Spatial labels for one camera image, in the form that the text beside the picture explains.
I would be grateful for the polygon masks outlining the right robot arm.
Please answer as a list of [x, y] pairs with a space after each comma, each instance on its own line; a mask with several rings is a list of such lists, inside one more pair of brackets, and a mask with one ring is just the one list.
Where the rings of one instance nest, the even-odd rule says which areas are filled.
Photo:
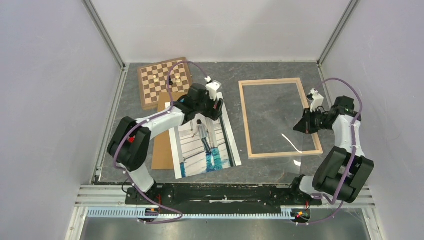
[[349, 204], [357, 199], [374, 169], [374, 162], [362, 151], [359, 138], [362, 119], [354, 108], [354, 99], [339, 96], [329, 111], [310, 107], [303, 110], [294, 131], [315, 134], [319, 130], [332, 130], [334, 147], [314, 176], [300, 175], [294, 179], [288, 191], [293, 203], [302, 204], [309, 195], [318, 193]]

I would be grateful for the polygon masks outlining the wooden picture frame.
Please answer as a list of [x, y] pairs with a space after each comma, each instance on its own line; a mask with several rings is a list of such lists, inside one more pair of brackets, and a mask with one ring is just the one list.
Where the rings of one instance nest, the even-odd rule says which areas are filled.
[[309, 103], [306, 97], [306, 93], [302, 84], [302, 81], [299, 77], [297, 78], [276, 78], [276, 79], [256, 79], [256, 80], [241, 80], [238, 82], [239, 93], [240, 93], [240, 102], [241, 109], [243, 114], [243, 123], [245, 131], [245, 139], [247, 145], [248, 158], [251, 160], [256, 159], [265, 159], [265, 158], [288, 158], [288, 157], [303, 157], [303, 156], [319, 156], [324, 153], [323, 147], [319, 135], [313, 133], [311, 135], [315, 150], [306, 150], [306, 151], [291, 151], [291, 152], [273, 152], [273, 153], [253, 153], [251, 136], [249, 130], [248, 116], [247, 116], [247, 107], [245, 103], [245, 94], [243, 87], [244, 86], [265, 86], [265, 85], [282, 85], [282, 84], [296, 84], [299, 97], [302, 103], [303, 108], [308, 108]]

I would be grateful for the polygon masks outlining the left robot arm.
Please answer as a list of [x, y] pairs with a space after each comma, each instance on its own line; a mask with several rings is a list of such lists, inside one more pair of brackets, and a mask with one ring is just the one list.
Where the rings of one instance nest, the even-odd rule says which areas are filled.
[[155, 181], [145, 165], [151, 140], [163, 132], [183, 126], [202, 115], [213, 121], [222, 116], [224, 100], [218, 96], [221, 83], [211, 81], [206, 85], [194, 83], [188, 93], [163, 111], [145, 118], [124, 117], [120, 120], [107, 147], [114, 166], [125, 171], [138, 198], [145, 204], [153, 203], [157, 191]]

